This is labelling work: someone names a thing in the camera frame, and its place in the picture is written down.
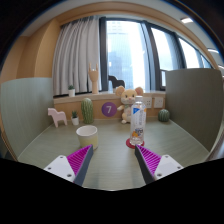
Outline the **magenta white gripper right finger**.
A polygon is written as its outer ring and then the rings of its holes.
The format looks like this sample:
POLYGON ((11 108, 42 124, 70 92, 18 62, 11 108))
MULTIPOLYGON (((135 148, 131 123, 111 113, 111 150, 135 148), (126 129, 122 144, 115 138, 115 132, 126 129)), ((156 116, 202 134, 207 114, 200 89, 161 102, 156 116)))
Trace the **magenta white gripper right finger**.
POLYGON ((183 168, 169 155, 159 155, 143 146, 135 146, 135 155, 146 184, 150 184, 183 168))

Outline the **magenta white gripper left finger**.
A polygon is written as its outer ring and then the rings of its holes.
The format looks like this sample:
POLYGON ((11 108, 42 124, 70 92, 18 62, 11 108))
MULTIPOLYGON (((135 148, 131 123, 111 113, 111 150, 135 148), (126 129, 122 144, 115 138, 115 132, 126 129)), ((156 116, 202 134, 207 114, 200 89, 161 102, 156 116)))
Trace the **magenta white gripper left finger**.
POLYGON ((88 145, 69 156, 59 155, 44 170, 82 186, 92 156, 93 145, 88 145))

